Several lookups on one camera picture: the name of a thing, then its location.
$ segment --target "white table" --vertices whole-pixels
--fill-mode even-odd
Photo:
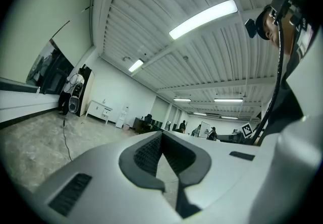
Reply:
[[[92,116],[105,120],[105,124],[107,124],[109,120],[109,114],[111,111],[112,111],[112,108],[102,103],[99,103],[97,101],[91,100],[85,117],[87,117],[87,115],[90,114]]]

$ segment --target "speaker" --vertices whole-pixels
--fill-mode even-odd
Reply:
[[[75,114],[77,112],[77,109],[79,108],[80,100],[78,97],[71,97],[69,101],[69,111],[72,114]]]

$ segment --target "floor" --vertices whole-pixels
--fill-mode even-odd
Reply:
[[[64,117],[52,111],[0,130],[0,155],[13,181],[34,192],[53,172],[70,162],[63,136]],[[136,135],[88,115],[68,113],[65,136],[74,159],[86,150]],[[175,207],[178,178],[166,158],[158,163],[157,178],[165,182],[165,198]]]

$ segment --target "black cable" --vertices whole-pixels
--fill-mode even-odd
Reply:
[[[67,147],[67,150],[69,151],[69,157],[70,157],[70,160],[71,160],[71,161],[73,161],[73,160],[71,159],[70,149],[69,149],[69,147],[68,147],[68,146],[67,146],[67,144],[66,144],[66,136],[65,136],[65,119],[64,119],[64,121],[63,121],[63,135],[64,135],[64,139],[65,139],[65,145],[66,145],[66,147]]]
[[[276,79],[276,84],[275,84],[275,89],[274,89],[274,94],[272,97],[272,100],[268,106],[268,109],[260,123],[260,125],[257,128],[257,131],[255,132],[254,136],[250,139],[250,142],[248,144],[252,145],[256,141],[257,137],[261,133],[264,125],[266,124],[269,115],[271,114],[277,95],[279,91],[279,86],[281,83],[281,76],[282,76],[282,68],[283,68],[283,58],[284,58],[284,34],[283,34],[283,28],[282,28],[282,22],[279,20],[278,22],[278,34],[279,34],[279,58],[278,58],[278,69],[277,69],[277,79]]]

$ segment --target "fluorescent ceiling light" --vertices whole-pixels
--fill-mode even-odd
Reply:
[[[141,65],[143,64],[143,61],[141,59],[139,59],[138,61],[136,61],[133,66],[130,67],[129,71],[133,72],[134,70],[136,70],[137,68],[139,68]]]
[[[175,101],[192,101],[190,98],[174,98]]]
[[[193,16],[187,21],[183,22],[181,25],[177,26],[170,32],[170,36],[173,39],[177,39],[180,36],[186,34],[187,32],[197,28],[211,20],[215,20],[219,17],[237,12],[238,8],[234,0],[228,0],[224,3],[215,5],[211,8],[206,9],[203,12]]]
[[[242,98],[215,98],[215,102],[242,102]]]
[[[206,114],[203,114],[203,113],[193,113],[195,115],[199,115],[199,116],[205,116]]]
[[[221,117],[221,118],[225,118],[225,119],[238,119],[237,117]]]

